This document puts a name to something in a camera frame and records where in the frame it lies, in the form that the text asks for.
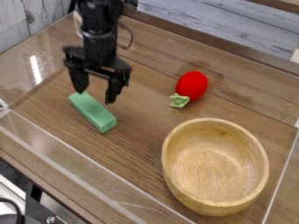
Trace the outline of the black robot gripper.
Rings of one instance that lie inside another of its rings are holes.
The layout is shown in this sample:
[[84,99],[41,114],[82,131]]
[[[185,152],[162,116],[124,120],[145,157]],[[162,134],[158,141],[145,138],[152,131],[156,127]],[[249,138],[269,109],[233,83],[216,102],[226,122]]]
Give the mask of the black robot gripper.
[[89,74],[106,79],[105,104],[116,101],[128,86],[132,67],[117,57],[117,35],[82,35],[82,46],[65,45],[63,66],[74,90],[81,94],[89,85]]

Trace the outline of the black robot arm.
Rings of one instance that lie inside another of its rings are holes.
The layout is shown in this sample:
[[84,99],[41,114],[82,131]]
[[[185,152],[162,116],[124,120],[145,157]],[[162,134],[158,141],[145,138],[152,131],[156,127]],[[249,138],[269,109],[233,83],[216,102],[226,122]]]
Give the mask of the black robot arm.
[[106,80],[105,104],[113,103],[128,86],[132,67],[117,56],[117,25],[121,0],[78,0],[82,46],[66,45],[63,66],[77,93],[89,86],[89,75]]

